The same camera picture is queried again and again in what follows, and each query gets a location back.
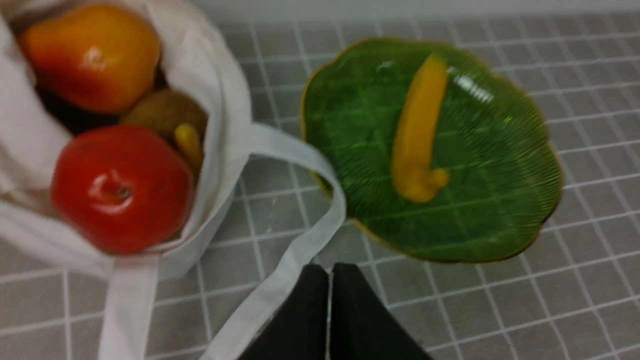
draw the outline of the kiwi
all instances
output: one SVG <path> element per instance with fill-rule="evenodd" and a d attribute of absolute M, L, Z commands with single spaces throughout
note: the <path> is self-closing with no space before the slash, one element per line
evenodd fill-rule
<path fill-rule="evenodd" d="M 131 111 L 120 117 L 120 124 L 148 127 L 168 141 L 181 124 L 191 124 L 204 136 L 207 113 L 188 96 L 170 89 L 158 90 L 142 98 Z"/>

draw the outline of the green plate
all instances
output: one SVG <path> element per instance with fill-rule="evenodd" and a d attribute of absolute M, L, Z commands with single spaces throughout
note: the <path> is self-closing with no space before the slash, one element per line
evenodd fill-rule
<path fill-rule="evenodd" d="M 450 66 L 433 166 L 449 169 L 451 181 L 418 205 L 394 190 L 391 150 L 413 75 L 432 52 Z M 350 47 L 309 80 L 301 121 L 303 138 L 333 165 L 348 215 L 413 258 L 477 263 L 517 255 L 561 196 L 540 111 L 482 61 L 446 44 L 372 39 Z"/>

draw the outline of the orange fruit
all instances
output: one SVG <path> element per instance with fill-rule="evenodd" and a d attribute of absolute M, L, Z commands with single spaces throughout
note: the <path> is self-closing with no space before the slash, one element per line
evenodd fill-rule
<path fill-rule="evenodd" d="M 106 4 L 36 23 L 18 43 L 40 86 L 75 106 L 107 114 L 131 108 L 153 90 L 161 54 L 145 19 Z"/>

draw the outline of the black object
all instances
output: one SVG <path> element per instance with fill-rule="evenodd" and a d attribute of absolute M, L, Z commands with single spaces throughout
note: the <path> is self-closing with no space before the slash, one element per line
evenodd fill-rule
<path fill-rule="evenodd" d="M 328 291 L 324 269 L 305 266 L 289 298 L 239 360 L 324 360 Z"/>
<path fill-rule="evenodd" d="M 333 267 L 330 332 L 332 360 L 433 360 L 396 322 L 353 264 Z"/>

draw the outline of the gray tile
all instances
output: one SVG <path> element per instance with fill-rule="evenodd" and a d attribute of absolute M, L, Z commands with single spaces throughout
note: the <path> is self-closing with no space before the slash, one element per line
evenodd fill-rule
<path fill-rule="evenodd" d="M 463 43 L 489 41 L 480 20 L 458 20 L 454 22 L 454 26 Z"/>
<path fill-rule="evenodd" d="M 429 355 L 438 360 L 460 360 L 456 348 L 445 347 L 438 350 L 429 351 Z"/>
<path fill-rule="evenodd" d="M 0 284 L 0 329 L 63 316 L 62 276 Z"/>
<path fill-rule="evenodd" d="M 536 278 L 536 282 L 551 315 L 584 309 L 588 305 L 573 270 L 543 275 Z"/>
<path fill-rule="evenodd" d="M 567 61 L 566 55 L 557 41 L 536 42 L 533 46 L 545 63 Z"/>
<path fill-rule="evenodd" d="M 227 33 L 225 40 L 236 59 L 256 59 L 255 46 L 248 31 Z"/>
<path fill-rule="evenodd" d="M 627 280 L 631 284 L 631 288 L 636 294 L 640 293 L 640 255 L 627 256 L 618 259 L 620 268 L 627 276 Z"/>
<path fill-rule="evenodd" d="M 433 294 L 424 263 L 400 259 L 378 264 L 380 281 L 390 304 Z"/>
<path fill-rule="evenodd" d="M 273 119 L 273 110 L 266 92 L 251 92 L 251 109 L 255 120 Z"/>
<path fill-rule="evenodd" d="M 74 272 L 69 273 L 68 281 L 69 311 L 72 316 L 104 310 L 108 287 L 106 281 Z"/>
<path fill-rule="evenodd" d="M 632 61 L 612 61 L 609 63 L 613 71 L 616 72 L 623 83 L 633 83 L 640 81 L 640 72 Z"/>
<path fill-rule="evenodd" d="M 309 169 L 293 165 L 293 172 L 296 174 L 298 186 L 300 186 L 301 188 L 307 186 L 317 186 L 316 180 L 311 177 L 311 171 L 309 171 Z"/>
<path fill-rule="evenodd" d="M 250 87 L 264 87 L 264 79 L 262 78 L 262 72 L 260 71 L 258 63 L 242 63 L 240 66 Z"/>
<path fill-rule="evenodd" d="M 331 202 L 320 189 L 301 192 L 300 196 L 305 205 L 309 224 L 315 224 L 329 211 Z"/>
<path fill-rule="evenodd" d="M 266 275 L 276 270 L 276 266 L 278 266 L 278 263 L 282 259 L 282 255 L 284 255 L 284 252 L 287 251 L 289 245 L 297 236 L 298 235 L 279 236 L 259 242 L 262 266 L 264 266 Z"/>
<path fill-rule="evenodd" d="M 616 181 L 618 188 L 622 192 L 627 204 L 633 210 L 640 209 L 640 183 L 637 179 L 624 179 Z"/>
<path fill-rule="evenodd" d="M 572 66 L 550 66 L 548 69 L 559 88 L 582 87 L 580 77 Z"/>
<path fill-rule="evenodd" d="M 387 246 L 384 246 L 384 244 L 376 240 L 369 239 L 369 244 L 371 245 L 371 252 L 373 254 L 373 258 L 376 260 L 390 258 L 392 256 L 399 255 L 398 252 L 391 250 L 390 248 L 388 248 Z"/>
<path fill-rule="evenodd" d="M 623 353 L 618 354 L 620 360 L 637 360 L 640 359 L 640 348 L 625 351 Z"/>
<path fill-rule="evenodd" d="M 585 15 L 580 17 L 580 20 L 590 35 L 604 35 L 610 33 L 609 28 L 604 21 L 604 17 L 601 15 Z"/>
<path fill-rule="evenodd" d="M 600 49 L 600 55 L 604 58 L 622 58 L 625 55 L 624 50 L 612 38 L 594 39 L 591 43 Z"/>
<path fill-rule="evenodd" d="M 572 359 L 587 359 L 612 350 L 591 311 L 557 319 L 556 326 Z"/>
<path fill-rule="evenodd" d="M 271 86 L 304 85 L 307 70 L 301 60 L 265 61 L 264 68 Z"/>
<path fill-rule="evenodd" d="M 468 264 L 429 264 L 438 291 L 448 293 L 479 286 L 480 276 L 475 265 Z"/>
<path fill-rule="evenodd" d="M 249 208 L 256 234 L 277 233 L 305 226 L 298 200 L 293 194 L 251 200 Z"/>
<path fill-rule="evenodd" d="M 207 250 L 200 263 L 206 290 L 229 288 L 260 280 L 251 243 Z"/>
<path fill-rule="evenodd" d="M 320 70 L 320 68 L 331 63 L 333 59 L 333 56 L 322 56 L 320 58 L 309 59 L 308 61 L 309 67 L 311 68 L 311 73 L 314 74 L 315 72 Z"/>
<path fill-rule="evenodd" d="M 445 21 L 421 21 L 418 27 L 422 31 L 422 40 L 453 43 L 453 37 Z"/>
<path fill-rule="evenodd" d="M 593 145 L 605 145 L 618 143 L 620 141 L 605 118 L 585 119 L 581 120 L 580 124 L 586 131 Z"/>
<path fill-rule="evenodd" d="M 369 287 L 376 293 L 376 296 L 380 298 L 380 289 L 378 288 L 378 283 L 376 282 L 376 276 L 373 274 L 373 269 L 370 265 L 360 266 L 360 271 L 364 276 L 365 280 L 369 283 Z"/>
<path fill-rule="evenodd" d="M 610 111 L 623 111 L 633 108 L 622 91 L 618 88 L 599 89 L 596 92 L 600 98 L 602 98 Z"/>
<path fill-rule="evenodd" d="M 2 357 L 6 360 L 65 360 L 65 346 L 64 325 L 0 336 Z"/>
<path fill-rule="evenodd" d="M 246 238 L 251 235 L 249 222 L 243 201 L 234 201 L 229 208 L 227 217 L 213 237 L 213 241 Z"/>
<path fill-rule="evenodd" d="M 634 33 L 640 30 L 628 13 L 613 13 L 609 19 L 618 33 Z"/>
<path fill-rule="evenodd" d="M 535 92 L 551 88 L 547 77 L 540 69 L 522 69 L 513 72 L 524 90 Z"/>
<path fill-rule="evenodd" d="M 297 117 L 300 115 L 300 101 L 302 99 L 302 89 L 300 90 L 274 90 L 273 98 L 278 108 L 280 117 Z"/>
<path fill-rule="evenodd" d="M 336 54 L 340 51 L 338 33 L 330 22 L 301 22 L 300 35 L 307 54 Z"/>
<path fill-rule="evenodd" d="M 563 96 L 569 102 L 576 116 L 596 115 L 600 113 L 595 99 L 588 91 L 565 92 Z"/>
<path fill-rule="evenodd" d="M 522 24 L 530 38 L 550 38 L 553 36 L 547 21 L 543 17 L 523 17 Z"/>
<path fill-rule="evenodd" d="M 605 177 L 598 167 L 598 163 L 588 151 L 569 152 L 563 154 L 562 159 L 569 166 L 573 178 L 578 183 L 604 179 Z"/>
<path fill-rule="evenodd" d="M 640 311 L 632 301 L 598 309 L 616 348 L 640 343 Z"/>
<path fill-rule="evenodd" d="M 71 344 L 74 359 L 97 360 L 100 347 L 102 318 L 81 320 L 71 324 Z"/>
<path fill-rule="evenodd" d="M 206 343 L 207 334 L 200 300 L 189 300 L 154 308 L 147 343 L 147 356 L 197 347 Z"/>
<path fill-rule="evenodd" d="M 521 280 L 491 288 L 505 327 L 540 320 L 545 317 L 542 305 L 529 280 Z"/>
<path fill-rule="evenodd" d="M 209 307 L 209 321 L 211 324 L 211 332 L 215 334 L 222 329 L 231 314 L 246 299 L 253 289 L 235 291 L 232 293 L 224 293 L 207 298 L 207 306 Z"/>
<path fill-rule="evenodd" d="M 460 344 L 462 356 L 473 360 L 513 359 L 511 347 L 504 335 L 493 335 Z"/>
<path fill-rule="evenodd" d="M 533 100 L 540 107 L 547 120 L 564 119 L 568 116 L 556 95 L 537 95 L 533 97 Z"/>
<path fill-rule="evenodd" d="M 329 244 L 317 255 L 325 268 L 335 263 L 360 263 L 367 261 L 367 254 L 362 243 L 362 232 L 355 225 L 343 226 L 333 235 Z"/>
<path fill-rule="evenodd" d="M 562 359 L 562 345 L 549 323 L 509 332 L 520 360 Z"/>
<path fill-rule="evenodd" d="M 553 140 L 558 150 L 579 149 L 585 146 L 580 134 L 571 122 L 549 124 L 547 128 L 551 140 Z"/>
<path fill-rule="evenodd" d="M 408 21 L 383 21 L 380 23 L 383 37 L 405 38 L 415 40 L 415 33 Z"/>
<path fill-rule="evenodd" d="M 513 19 L 501 18 L 489 20 L 489 27 L 498 41 L 518 40 L 522 38 L 518 26 Z"/>
<path fill-rule="evenodd" d="M 523 254 L 533 272 L 553 270 L 569 265 L 553 231 L 540 233 L 538 239 Z"/>
<path fill-rule="evenodd" d="M 566 46 L 576 60 L 594 60 L 598 57 L 587 40 L 568 40 Z"/>
<path fill-rule="evenodd" d="M 504 281 L 526 275 L 519 256 L 496 263 L 482 264 L 484 278 L 488 283 Z"/>
<path fill-rule="evenodd" d="M 640 250 L 640 235 L 629 217 L 603 220 L 598 225 L 615 254 Z"/>
<path fill-rule="evenodd" d="M 573 261 L 578 264 L 607 257 L 607 251 L 591 224 L 565 227 L 560 234 Z"/>
<path fill-rule="evenodd" d="M 606 147 L 598 150 L 602 161 L 613 176 L 635 174 L 638 168 L 623 146 Z"/>
<path fill-rule="evenodd" d="M 584 284 L 593 303 L 604 304 L 628 297 L 627 289 L 612 262 L 580 267 Z"/>
<path fill-rule="evenodd" d="M 623 41 L 627 43 L 635 55 L 640 55 L 640 37 L 625 38 Z"/>
<path fill-rule="evenodd" d="M 615 81 L 603 63 L 589 63 L 580 65 L 589 85 L 608 85 Z"/>
<path fill-rule="evenodd" d="M 578 25 L 576 25 L 573 17 L 556 17 L 555 19 L 552 19 L 552 21 L 560 35 L 564 37 L 580 35 L 580 29 L 578 28 Z"/>
<path fill-rule="evenodd" d="M 300 47 L 291 24 L 258 25 L 256 33 L 263 58 L 300 55 Z"/>
<path fill-rule="evenodd" d="M 570 224 L 573 222 L 587 220 L 587 213 L 575 196 L 573 190 L 563 191 L 560 204 L 554 211 L 553 219 L 558 225 Z"/>
<path fill-rule="evenodd" d="M 493 46 L 471 46 L 465 49 L 476 55 L 489 67 L 499 67 L 503 65 Z"/>
<path fill-rule="evenodd" d="M 46 268 L 49 268 L 49 265 L 23 254 L 13 245 L 0 239 L 0 276 Z"/>
<path fill-rule="evenodd" d="M 530 65 L 536 62 L 526 45 L 501 45 L 500 49 L 509 65 Z"/>
<path fill-rule="evenodd" d="M 597 218 L 625 212 L 610 183 L 581 186 L 579 189 Z"/>
<path fill-rule="evenodd" d="M 444 297 L 442 301 L 459 340 L 499 329 L 484 290 Z"/>
<path fill-rule="evenodd" d="M 422 348 L 451 341 L 447 324 L 435 300 L 395 307 L 390 312 Z"/>
<path fill-rule="evenodd" d="M 183 277 L 167 279 L 158 283 L 156 300 L 166 300 L 200 293 L 198 267 L 193 266 Z"/>
<path fill-rule="evenodd" d="M 280 160 L 251 160 L 244 167 L 242 177 L 247 195 L 293 189 L 289 167 Z"/>
<path fill-rule="evenodd" d="M 372 22 L 346 22 L 340 24 L 342 37 L 347 45 L 377 37 L 376 28 Z"/>

